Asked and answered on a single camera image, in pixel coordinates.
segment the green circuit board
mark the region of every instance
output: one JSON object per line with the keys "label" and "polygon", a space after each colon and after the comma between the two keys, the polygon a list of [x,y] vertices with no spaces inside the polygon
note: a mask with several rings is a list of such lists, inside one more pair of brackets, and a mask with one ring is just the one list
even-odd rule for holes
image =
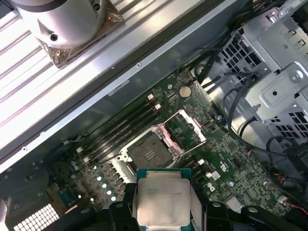
{"label": "green circuit board", "polygon": [[[87,194],[88,197],[96,195],[100,201],[96,204],[96,207],[97,209],[101,208],[104,203],[110,202],[110,198],[102,191],[94,177],[98,175],[99,171],[101,172],[100,175],[104,175],[104,178],[110,181],[116,173],[113,176],[104,173],[106,167],[110,166],[109,163],[98,166],[99,169],[94,171],[92,168],[95,162],[92,162],[90,169],[87,170],[89,165],[83,163],[83,160],[85,158],[95,161],[99,161],[100,158],[104,159],[105,155],[102,155],[102,152],[110,150],[111,143],[113,145],[113,153],[117,154],[123,146],[140,135],[141,132],[150,126],[162,123],[165,123],[172,140],[182,150],[190,150],[200,144],[201,140],[192,124],[188,123],[182,115],[178,114],[179,110],[184,110],[200,126],[207,142],[179,159],[177,165],[183,168],[188,167],[185,163],[192,163],[190,160],[193,158],[194,164],[196,164],[193,166],[196,167],[198,166],[196,161],[202,160],[202,163],[206,165],[206,169],[203,169],[201,172],[198,169],[192,169],[192,180],[202,186],[203,192],[208,198],[225,202],[235,211],[239,211],[244,205],[259,205],[277,215],[283,215],[287,208],[278,203],[277,199],[281,195],[280,192],[269,180],[257,175],[250,168],[247,160],[247,150],[228,135],[223,116],[220,117],[219,109],[210,100],[204,89],[196,81],[187,85],[190,77],[190,73],[185,72],[180,75],[170,75],[104,124],[99,129],[102,134],[101,139],[89,138],[85,140],[83,146],[89,148],[74,154],[74,160],[78,159],[80,161],[79,165],[83,166],[79,172],[74,173],[71,167],[65,167],[65,165],[70,163],[72,157],[67,157],[65,161],[58,162],[56,165],[62,167],[57,168],[56,176],[61,178],[60,176],[63,175],[64,169],[69,171],[69,173],[66,173],[65,180],[62,179],[67,181],[67,183],[62,185],[69,185],[70,188],[74,188],[75,191],[79,190],[83,194]],[[191,92],[180,93],[184,86],[189,87]],[[136,112],[138,106],[145,104],[149,95],[153,95],[156,104],[161,106],[158,110],[159,113],[157,116],[153,116],[150,113],[149,116],[153,116],[153,118],[148,120],[142,117],[141,114],[136,114],[135,118],[132,118],[130,122],[133,130],[128,133],[128,136],[125,136],[126,127],[120,125],[125,123],[129,115]],[[109,142],[110,145],[104,149],[99,148],[99,145],[95,146],[95,142],[102,142],[102,140],[105,143],[108,143],[105,140],[112,142]],[[256,169],[260,172],[263,170],[262,166],[257,164],[257,162]],[[72,179],[72,174],[75,174],[77,177]],[[120,178],[121,176],[115,178],[113,184]],[[113,186],[113,188],[116,188],[117,194],[120,195],[117,199],[120,200],[123,193],[123,185],[119,184]]]}

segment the mounting screw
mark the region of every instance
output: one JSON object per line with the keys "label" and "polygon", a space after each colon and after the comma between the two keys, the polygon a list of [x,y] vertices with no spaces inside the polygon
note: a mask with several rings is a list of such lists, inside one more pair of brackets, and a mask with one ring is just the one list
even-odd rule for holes
{"label": "mounting screw", "polygon": [[257,213],[258,212],[258,210],[256,208],[253,208],[253,207],[249,207],[248,211],[251,212],[251,213]]}
{"label": "mounting screw", "polygon": [[233,188],[234,187],[234,182],[233,181],[230,181],[230,182],[228,182],[228,186],[230,187],[230,188]]}
{"label": "mounting screw", "polygon": [[214,206],[214,207],[221,207],[221,204],[220,203],[218,203],[218,202],[213,202],[212,203],[212,206]]}
{"label": "mounting screw", "polygon": [[216,116],[216,120],[222,120],[222,116],[221,115]]}
{"label": "mounting screw", "polygon": [[290,75],[290,79],[294,83],[300,83],[303,79],[304,75],[301,71],[296,71],[293,75]]}
{"label": "mounting screw", "polygon": [[52,34],[52,35],[50,35],[50,40],[55,42],[55,41],[58,40],[58,36],[56,34]]}

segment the screw hole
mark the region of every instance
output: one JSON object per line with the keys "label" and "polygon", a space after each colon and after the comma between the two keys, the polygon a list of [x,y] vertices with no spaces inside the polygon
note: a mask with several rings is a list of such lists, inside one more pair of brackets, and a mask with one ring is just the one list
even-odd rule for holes
{"label": "screw hole", "polygon": [[96,3],[93,5],[93,10],[98,11],[101,8],[101,5]]}
{"label": "screw hole", "polygon": [[50,35],[50,40],[53,41],[53,42],[55,42],[55,41],[58,40],[58,36],[55,35],[55,34],[52,34],[52,35]]}

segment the white sticker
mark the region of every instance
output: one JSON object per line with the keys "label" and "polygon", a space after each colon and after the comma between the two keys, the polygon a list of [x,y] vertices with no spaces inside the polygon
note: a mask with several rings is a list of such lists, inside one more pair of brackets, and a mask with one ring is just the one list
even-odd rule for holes
{"label": "white sticker", "polygon": [[220,178],[220,174],[217,171],[212,172],[212,177],[214,180],[218,180]]}
{"label": "white sticker", "polygon": [[208,183],[207,187],[210,189],[211,192],[215,191],[215,187],[212,185],[212,183]]}

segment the chip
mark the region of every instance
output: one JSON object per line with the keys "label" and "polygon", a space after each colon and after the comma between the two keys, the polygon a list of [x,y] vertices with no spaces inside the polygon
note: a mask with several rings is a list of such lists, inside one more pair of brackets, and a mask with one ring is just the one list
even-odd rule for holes
{"label": "chip", "polygon": [[172,160],[171,153],[155,133],[130,149],[129,156],[137,168],[160,167]]}
{"label": "chip", "polygon": [[246,174],[245,177],[246,177],[247,180],[251,180],[251,179],[253,179],[255,176],[254,176],[254,174],[253,174],[252,172],[249,172],[249,173]]}
{"label": "chip", "polygon": [[231,142],[228,144],[228,148],[233,151],[236,148],[236,144],[234,142]]}

